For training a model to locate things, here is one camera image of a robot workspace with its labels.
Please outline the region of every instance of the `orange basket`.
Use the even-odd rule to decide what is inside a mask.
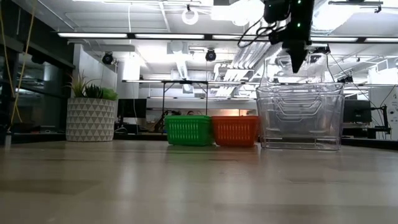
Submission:
[[[219,146],[251,147],[257,139],[258,116],[213,116],[213,132]]]

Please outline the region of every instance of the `potted plant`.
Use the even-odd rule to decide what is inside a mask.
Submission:
[[[118,94],[112,89],[89,85],[93,80],[85,78],[78,74],[69,83],[75,97],[68,99],[67,141],[112,141]]]

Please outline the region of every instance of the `light fixture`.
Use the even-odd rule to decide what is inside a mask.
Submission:
[[[174,97],[168,97],[168,96],[165,96],[164,98],[165,99],[174,99]],[[147,97],[147,99],[163,99],[163,97],[161,97],[161,96],[150,96],[150,97]]]
[[[223,82],[223,81],[210,81],[209,84],[245,84],[246,82]]]
[[[253,98],[230,98],[229,100],[255,100],[255,99],[253,99]]]
[[[225,97],[209,97],[207,100],[228,100],[229,98]]]
[[[181,39],[203,40],[203,34],[136,34],[137,39]]]
[[[398,42],[398,38],[366,38],[365,42],[379,42],[379,43],[388,43],[388,42]]]
[[[321,44],[321,43],[312,43],[311,47],[327,47],[328,44]]]
[[[214,40],[239,40],[241,35],[213,35]],[[246,35],[242,40],[254,40],[256,35]],[[257,40],[268,40],[268,37],[260,37]]]
[[[160,80],[123,80],[123,82],[133,82],[133,83],[162,83]]]
[[[175,97],[175,99],[180,99],[180,100],[202,100],[203,98],[200,98],[200,97]]]
[[[58,33],[60,37],[66,38],[127,38],[127,34],[117,34],[117,33],[84,33],[84,32],[71,32],[71,33]]]
[[[200,1],[184,1],[184,0],[168,0],[168,1],[156,1],[156,0],[72,0],[76,2],[102,2],[102,3],[119,3],[119,4],[158,4],[162,2],[163,4],[186,4],[200,6]]]
[[[314,42],[356,42],[357,37],[311,37]]]
[[[190,19],[187,18],[187,13],[188,12],[193,12],[193,17],[190,18]],[[187,5],[187,8],[182,12],[181,19],[182,19],[182,22],[184,22],[187,25],[194,25],[199,20],[198,11],[196,11],[194,9],[190,9],[189,5]]]

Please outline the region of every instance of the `geometric patterned planter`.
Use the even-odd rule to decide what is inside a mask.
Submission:
[[[112,141],[115,105],[111,100],[69,98],[67,141]]]

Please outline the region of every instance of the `green plant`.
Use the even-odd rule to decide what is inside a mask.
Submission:
[[[90,86],[86,86],[85,88],[85,96],[87,98],[102,99],[103,95],[104,90],[100,86],[91,84]]]
[[[76,98],[83,98],[85,97],[85,88],[89,84],[89,82],[92,82],[93,80],[85,80],[84,76],[84,71],[80,75],[80,72],[78,73],[77,78],[73,78],[72,75],[69,75],[70,78],[72,79],[71,82],[69,82],[67,87],[71,88],[73,91],[73,94],[75,95]]]
[[[115,101],[118,99],[118,94],[110,88],[102,88],[104,95],[102,99]]]

